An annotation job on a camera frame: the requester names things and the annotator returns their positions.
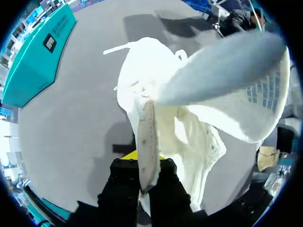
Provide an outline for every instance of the person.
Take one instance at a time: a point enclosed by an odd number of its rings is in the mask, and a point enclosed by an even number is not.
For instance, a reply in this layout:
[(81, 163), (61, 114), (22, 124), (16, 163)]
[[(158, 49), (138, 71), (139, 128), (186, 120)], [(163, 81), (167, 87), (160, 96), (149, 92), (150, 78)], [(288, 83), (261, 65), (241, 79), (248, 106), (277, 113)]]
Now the person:
[[(258, 20), (261, 22), (261, 10), (255, 9)], [(220, 24), (220, 32), (228, 36), (236, 32), (248, 31), (258, 27), (257, 19), (252, 11), (242, 9), (233, 10), (230, 15)]]

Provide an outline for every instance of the teal booth panel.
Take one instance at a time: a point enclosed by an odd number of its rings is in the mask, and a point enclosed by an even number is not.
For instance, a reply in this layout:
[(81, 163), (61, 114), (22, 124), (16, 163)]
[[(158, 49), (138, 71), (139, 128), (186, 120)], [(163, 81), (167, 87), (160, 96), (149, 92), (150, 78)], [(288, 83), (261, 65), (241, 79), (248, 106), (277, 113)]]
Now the teal booth panel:
[(54, 83), (60, 56), (75, 23), (71, 8), (65, 4), (37, 26), (12, 64), (3, 103), (22, 108)]
[[(53, 212), (57, 213), (60, 217), (64, 218), (65, 220), (67, 220), (70, 217), (70, 213), (67, 210), (57, 207), (56, 205), (52, 204), (51, 202), (49, 202), (44, 198), (42, 198), (42, 202)], [(37, 220), (38, 222), (46, 220), (45, 217), (32, 204), (27, 205), (27, 209), (29, 210), (29, 212), (31, 212), (35, 220)], [(43, 226), (49, 227), (50, 223), (45, 223), (43, 224)]]

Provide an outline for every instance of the white fabric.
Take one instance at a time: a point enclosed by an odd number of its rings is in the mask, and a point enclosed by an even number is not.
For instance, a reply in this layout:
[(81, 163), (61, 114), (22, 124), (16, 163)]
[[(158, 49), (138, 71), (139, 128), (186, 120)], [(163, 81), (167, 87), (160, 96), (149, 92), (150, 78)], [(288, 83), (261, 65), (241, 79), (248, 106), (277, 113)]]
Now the white fabric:
[[(257, 104), (249, 102), (246, 89), (235, 93), (230, 93), (232, 90), (224, 91), (227, 95), (195, 103), (195, 105), (160, 105), (158, 103), (161, 98), (159, 90), (163, 93), (165, 86), (174, 79), (174, 75), (178, 75), (180, 70), (183, 70), (183, 75), (188, 73), (188, 79), (199, 77), (201, 72), (184, 71), (188, 68), (186, 67), (188, 61), (183, 50), (174, 55), (158, 40), (148, 37), (104, 51), (104, 54), (122, 48), (130, 48), (130, 51), (120, 71), (116, 87), (117, 100), (127, 112), (135, 134), (141, 186), (146, 189), (149, 184), (156, 183), (160, 166), (159, 162), (152, 160), (154, 158), (159, 160), (159, 154), (170, 157), (178, 167), (177, 174), (180, 181), (187, 193), (191, 195), (191, 208), (197, 211), (200, 209), (207, 175), (226, 152), (218, 131), (212, 125), (239, 139), (249, 142), (260, 141), (271, 132), (272, 124), (280, 115), (280, 111), (276, 111), (275, 114), (272, 110), (267, 111), (260, 107), (258, 104), (261, 97), (258, 97)], [(202, 63), (195, 58), (189, 60), (190, 64)], [(284, 79), (284, 73), (281, 74), (283, 75), (280, 85), (281, 99), (279, 99), (277, 109), (283, 109), (279, 105), (283, 106), (286, 99), (284, 93), (287, 94), (282, 86), (282, 82), (287, 83), (287, 75)], [(241, 85), (248, 85), (254, 79), (253, 75), (246, 79), (246, 82), (242, 81)], [(260, 117), (259, 113), (264, 114), (269, 123), (262, 121), (263, 125), (257, 124), (255, 121)], [(244, 124), (245, 127), (243, 127), (239, 124), (239, 122), (243, 123), (241, 122), (243, 120), (249, 121), (250, 124)], [(264, 124), (268, 127), (263, 130), (261, 136), (256, 137), (255, 131), (262, 130)], [(145, 211), (150, 214), (148, 195), (141, 196), (141, 203)]]
[(189, 105), (250, 86), (281, 61), (285, 49), (281, 37), (266, 32), (237, 33), (220, 39), (194, 53), (173, 75), (166, 76), (169, 80), (159, 87), (157, 102)]

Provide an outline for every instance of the gray carpet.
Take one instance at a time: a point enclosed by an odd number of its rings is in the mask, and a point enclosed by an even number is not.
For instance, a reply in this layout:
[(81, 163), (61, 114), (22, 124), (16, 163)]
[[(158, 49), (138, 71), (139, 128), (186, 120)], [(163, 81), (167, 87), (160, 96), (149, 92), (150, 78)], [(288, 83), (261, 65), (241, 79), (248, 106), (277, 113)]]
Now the gray carpet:
[[(133, 149), (113, 91), (128, 50), (102, 52), (149, 36), (191, 55), (217, 39), (200, 13), (179, 0), (107, 0), (75, 17), (56, 82), (19, 113), (22, 156), (36, 192), (70, 211), (77, 200), (96, 205), (112, 160)], [(255, 145), (220, 134), (228, 152), (206, 182), (209, 214), (237, 196), (255, 157)]]

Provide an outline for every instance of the yellow part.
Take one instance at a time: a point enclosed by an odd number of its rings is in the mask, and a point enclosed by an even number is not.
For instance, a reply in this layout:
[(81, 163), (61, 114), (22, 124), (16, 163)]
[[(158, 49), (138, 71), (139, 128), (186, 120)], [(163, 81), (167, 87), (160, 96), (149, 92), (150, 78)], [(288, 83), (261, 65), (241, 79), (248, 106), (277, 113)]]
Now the yellow part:
[(133, 159), (133, 160), (138, 160), (138, 153), (137, 150), (133, 151), (132, 153), (122, 157), (121, 159)]

